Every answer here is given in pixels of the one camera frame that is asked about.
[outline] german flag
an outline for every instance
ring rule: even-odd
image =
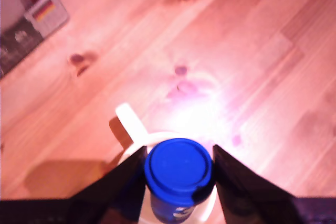
[[[42,19],[44,19],[44,17],[46,17],[54,8],[55,8],[54,3],[51,0],[49,0],[33,14],[33,18],[39,22]]]

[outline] box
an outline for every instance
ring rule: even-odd
[[[68,19],[60,0],[1,0],[1,78]]]

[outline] logo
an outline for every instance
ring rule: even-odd
[[[177,219],[188,217],[195,207],[178,207],[173,213],[173,216]]]

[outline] blue cup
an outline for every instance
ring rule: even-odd
[[[155,146],[144,166],[154,215],[163,223],[182,223],[205,201],[215,185],[207,150],[186,138]]]

